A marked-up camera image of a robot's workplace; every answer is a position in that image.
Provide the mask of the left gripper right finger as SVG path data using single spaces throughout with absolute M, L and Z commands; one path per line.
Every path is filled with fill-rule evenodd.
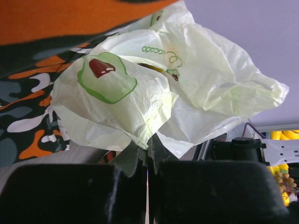
M 285 206 L 268 166 L 253 161 L 178 160 L 149 141 L 151 224 L 296 224 L 299 204 Z

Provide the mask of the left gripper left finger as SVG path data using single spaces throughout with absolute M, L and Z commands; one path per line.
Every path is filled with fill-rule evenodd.
M 17 168 L 0 195 L 3 224 L 142 224 L 146 151 L 130 143 L 106 165 Z

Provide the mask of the pale green plastic bag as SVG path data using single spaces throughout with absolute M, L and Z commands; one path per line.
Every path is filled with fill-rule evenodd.
M 280 106 L 288 91 L 178 1 L 76 60 L 54 82 L 51 107 L 79 145 L 147 149 L 157 134 L 180 157 Z

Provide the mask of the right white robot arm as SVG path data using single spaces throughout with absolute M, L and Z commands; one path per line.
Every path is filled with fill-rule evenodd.
M 220 135 L 202 144 L 203 160 L 253 161 L 266 166 L 299 162 L 298 140 L 271 140 Z

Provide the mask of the orange grey camouflage garment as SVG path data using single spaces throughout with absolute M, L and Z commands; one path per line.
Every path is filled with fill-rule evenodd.
M 0 165 L 67 150 L 51 109 L 55 80 L 112 34 L 170 0 L 3 0 L 0 3 Z

